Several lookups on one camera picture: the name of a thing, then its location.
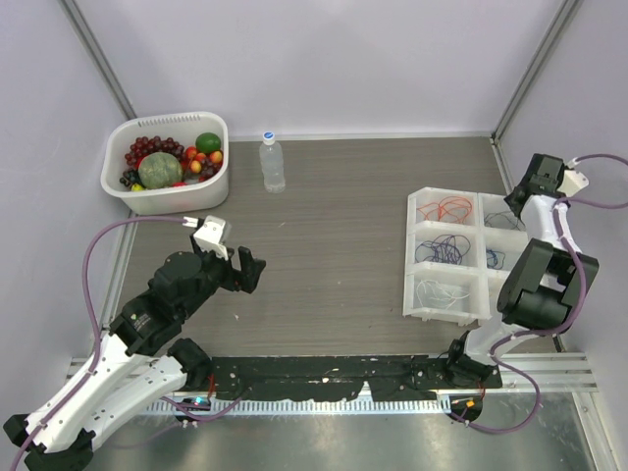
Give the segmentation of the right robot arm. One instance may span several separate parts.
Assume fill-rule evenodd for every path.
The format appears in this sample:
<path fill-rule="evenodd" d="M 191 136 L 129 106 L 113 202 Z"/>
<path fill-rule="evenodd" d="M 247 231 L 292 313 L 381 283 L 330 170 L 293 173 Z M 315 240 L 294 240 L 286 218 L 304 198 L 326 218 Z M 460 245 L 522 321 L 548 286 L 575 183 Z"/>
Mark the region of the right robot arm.
<path fill-rule="evenodd" d="M 524 224 L 528 243 L 500 289 L 496 317 L 451 343 L 443 364 L 449 384 L 482 384 L 513 347 L 573 324 L 600 268 L 575 243 L 567 222 L 568 198 L 587 184 L 560 158 L 533 155 L 520 183 L 504 198 Z"/>

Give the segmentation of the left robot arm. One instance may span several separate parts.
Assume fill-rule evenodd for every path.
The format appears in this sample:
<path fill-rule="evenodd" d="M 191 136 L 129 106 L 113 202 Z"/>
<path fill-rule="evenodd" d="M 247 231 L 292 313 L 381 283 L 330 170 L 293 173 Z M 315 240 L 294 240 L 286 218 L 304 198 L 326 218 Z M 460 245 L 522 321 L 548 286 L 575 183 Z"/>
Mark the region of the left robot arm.
<path fill-rule="evenodd" d="M 82 470 L 150 403 L 182 387 L 201 390 L 212 362 L 197 343 L 179 337 L 183 323 L 220 288 L 254 292 L 266 267 L 246 247 L 227 254 L 171 254 L 62 389 L 36 411 L 5 422 L 20 449 L 14 462 L 30 470 Z"/>

